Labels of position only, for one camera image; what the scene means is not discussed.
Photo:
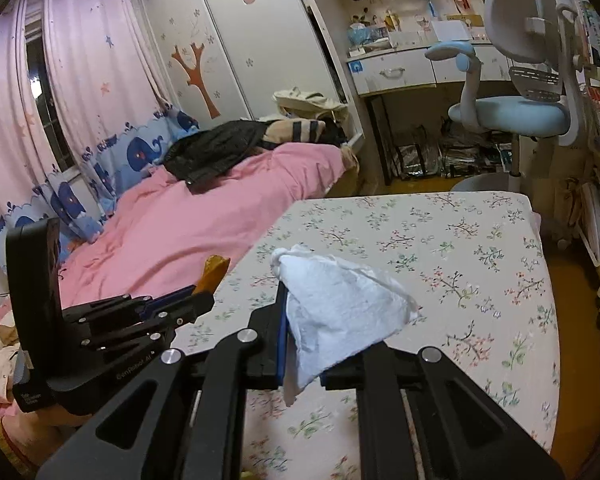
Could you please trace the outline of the person's left hand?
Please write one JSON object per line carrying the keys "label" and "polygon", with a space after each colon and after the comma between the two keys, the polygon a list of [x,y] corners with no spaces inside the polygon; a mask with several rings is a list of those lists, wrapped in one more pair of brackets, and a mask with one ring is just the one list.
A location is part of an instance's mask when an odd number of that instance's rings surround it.
{"label": "person's left hand", "polygon": [[17,410],[1,419],[5,442],[23,463],[42,466],[91,415],[73,415],[56,404],[34,412]]}

